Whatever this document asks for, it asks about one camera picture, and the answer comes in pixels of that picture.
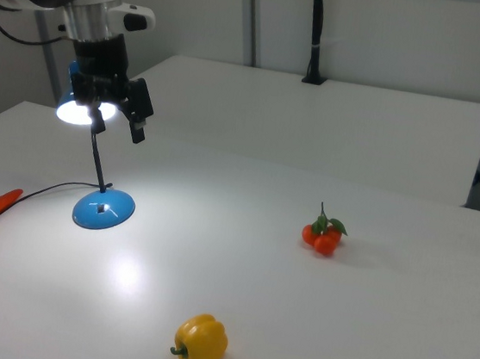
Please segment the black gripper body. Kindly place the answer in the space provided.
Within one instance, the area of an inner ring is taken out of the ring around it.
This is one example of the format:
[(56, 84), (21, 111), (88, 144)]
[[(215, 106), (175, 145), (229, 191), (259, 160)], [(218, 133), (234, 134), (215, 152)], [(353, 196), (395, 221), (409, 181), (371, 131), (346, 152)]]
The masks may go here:
[(115, 104), (128, 110), (128, 55), (124, 34), (100, 41), (73, 41), (78, 71), (71, 74), (78, 105)]

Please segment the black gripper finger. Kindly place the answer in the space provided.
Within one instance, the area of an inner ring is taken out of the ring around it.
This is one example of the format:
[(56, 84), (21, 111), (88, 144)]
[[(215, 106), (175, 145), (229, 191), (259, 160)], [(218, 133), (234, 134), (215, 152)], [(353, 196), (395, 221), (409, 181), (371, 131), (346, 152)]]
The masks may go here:
[(87, 108), (87, 114), (91, 120), (91, 132), (102, 133), (105, 130), (106, 126), (99, 105), (94, 102), (89, 104)]
[(146, 80), (138, 78), (128, 83), (128, 123), (134, 144), (145, 140), (144, 126), (146, 119), (154, 114), (153, 104), (148, 92)]

